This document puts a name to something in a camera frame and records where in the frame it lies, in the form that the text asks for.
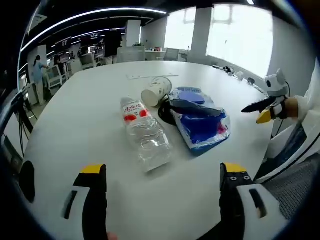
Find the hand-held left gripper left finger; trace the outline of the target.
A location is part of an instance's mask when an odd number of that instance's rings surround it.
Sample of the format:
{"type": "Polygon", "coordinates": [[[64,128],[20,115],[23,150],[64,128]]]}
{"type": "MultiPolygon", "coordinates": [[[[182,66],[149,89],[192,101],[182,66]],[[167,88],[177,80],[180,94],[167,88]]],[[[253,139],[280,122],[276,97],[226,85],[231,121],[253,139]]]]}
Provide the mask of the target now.
{"type": "Polygon", "coordinates": [[[108,240],[107,167],[83,167],[60,196],[54,238],[57,240],[108,240]]]}

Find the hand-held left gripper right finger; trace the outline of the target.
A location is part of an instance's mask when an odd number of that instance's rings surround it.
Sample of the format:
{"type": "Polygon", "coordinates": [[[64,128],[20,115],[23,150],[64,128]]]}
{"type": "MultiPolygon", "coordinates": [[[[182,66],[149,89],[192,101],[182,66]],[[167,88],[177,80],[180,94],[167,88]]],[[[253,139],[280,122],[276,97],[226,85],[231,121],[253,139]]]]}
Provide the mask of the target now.
{"type": "Polygon", "coordinates": [[[228,240],[272,240],[288,223],[279,201],[236,163],[220,164],[219,206],[228,240]]]}

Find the person's right hand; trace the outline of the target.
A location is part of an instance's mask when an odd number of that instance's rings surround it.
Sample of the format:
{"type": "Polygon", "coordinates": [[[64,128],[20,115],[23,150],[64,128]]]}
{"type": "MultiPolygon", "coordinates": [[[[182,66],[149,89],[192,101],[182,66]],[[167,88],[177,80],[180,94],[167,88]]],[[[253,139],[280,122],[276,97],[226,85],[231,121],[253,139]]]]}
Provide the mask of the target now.
{"type": "Polygon", "coordinates": [[[297,119],[299,117],[299,104],[295,97],[289,97],[284,101],[285,115],[288,118],[297,119]]]}

